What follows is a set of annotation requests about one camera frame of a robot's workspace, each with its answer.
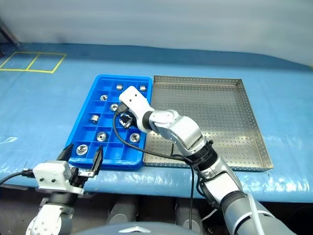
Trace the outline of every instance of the metal nut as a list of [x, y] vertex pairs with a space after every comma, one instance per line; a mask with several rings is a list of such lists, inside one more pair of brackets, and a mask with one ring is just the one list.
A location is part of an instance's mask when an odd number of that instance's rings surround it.
[[100, 131], [98, 134], [97, 134], [97, 140], [100, 141], [100, 142], [103, 142], [103, 141], [106, 141], [107, 139], [107, 134], [103, 131]]
[[122, 85], [122, 84], [117, 84], [117, 85], [116, 85], [116, 89], [117, 89], [118, 91], [123, 90], [123, 85]]
[[100, 118], [100, 117], [99, 117], [98, 115], [92, 115], [91, 118], [90, 118], [90, 121], [91, 121], [93, 124], [97, 124], [99, 118]]
[[82, 144], [77, 147], [76, 154], [79, 156], [85, 155], [88, 152], [88, 146], [85, 144]]
[[145, 91], [147, 90], [147, 88], [146, 88], [145, 85], [140, 85], [139, 90], [140, 90], [141, 92], [145, 92]]
[[110, 109], [115, 112], [117, 110], [117, 107], [118, 104], [111, 104]]
[[100, 100], [101, 101], [107, 101], [108, 96], [106, 94], [103, 94], [102, 96], [100, 96]]
[[139, 140], [140, 140], [140, 134], [138, 134], [138, 133], [132, 133], [131, 136], [129, 136], [129, 140], [130, 140], [132, 143], [138, 143]]

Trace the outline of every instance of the white wall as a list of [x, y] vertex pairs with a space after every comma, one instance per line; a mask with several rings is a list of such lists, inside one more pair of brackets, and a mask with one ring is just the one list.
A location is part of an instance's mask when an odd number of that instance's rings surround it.
[[313, 65], [312, 0], [0, 0], [21, 42], [253, 52]]

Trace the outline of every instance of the blue plastic compartment tray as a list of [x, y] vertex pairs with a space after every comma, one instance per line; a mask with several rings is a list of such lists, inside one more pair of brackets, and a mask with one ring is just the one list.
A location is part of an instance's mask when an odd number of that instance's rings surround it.
[[[117, 90], [116, 85], [122, 85], [123, 89], [121, 91]], [[150, 103], [152, 80], [149, 77], [120, 75], [99, 75], [96, 77], [66, 143], [66, 146], [74, 143], [73, 152], [69, 160], [70, 164], [81, 168], [91, 168], [94, 154], [99, 146], [102, 145], [102, 168], [138, 169], [142, 166], [143, 153], [124, 145], [114, 134], [112, 129], [114, 112], [110, 110], [110, 106], [113, 103], [119, 103], [118, 97], [125, 89], [129, 86], [134, 86], [139, 90], [141, 85], [146, 87], [146, 91], [141, 93]], [[101, 101], [100, 96], [105, 94], [108, 96], [108, 99]], [[97, 123], [91, 122], [90, 118], [92, 115], [100, 117]], [[133, 126], [129, 129], [123, 128], [118, 118], [116, 119], [116, 127], [120, 136], [128, 142], [130, 142], [129, 138], [132, 133], [139, 133], [139, 143], [130, 143], [144, 148], [146, 133], [142, 133]], [[106, 133], [106, 141], [97, 141], [97, 133], [99, 132]], [[79, 156], [76, 154], [76, 148], [81, 144], [88, 146], [88, 152]]]

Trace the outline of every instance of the perforated metal tray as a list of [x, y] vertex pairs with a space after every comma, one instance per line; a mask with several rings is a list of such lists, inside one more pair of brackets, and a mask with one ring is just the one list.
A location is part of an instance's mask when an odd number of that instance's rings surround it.
[[[273, 168], [241, 79], [155, 76], [151, 105], [191, 117], [232, 169]], [[147, 135], [146, 149], [169, 155], [171, 147], [156, 133]], [[150, 154], [145, 154], [144, 163], [187, 167]]]

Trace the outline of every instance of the white cable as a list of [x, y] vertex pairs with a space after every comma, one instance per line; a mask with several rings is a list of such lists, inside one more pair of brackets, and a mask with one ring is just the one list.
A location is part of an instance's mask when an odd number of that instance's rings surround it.
[[207, 218], [210, 218], [216, 211], [217, 211], [217, 209], [214, 209], [213, 211], [211, 211], [210, 214], [208, 214], [206, 217], [204, 217], [201, 221], [204, 221], [204, 220], [206, 220]]
[[256, 231], [258, 233], [258, 235], [264, 235], [264, 231], [261, 225], [261, 221], [260, 221], [260, 217], [255, 205], [255, 201], [251, 195], [251, 193], [248, 193], [248, 198], [249, 198], [249, 202], [250, 202], [250, 207], [251, 207], [251, 212], [252, 212], [252, 220], [254, 222], [254, 226], [256, 228]]

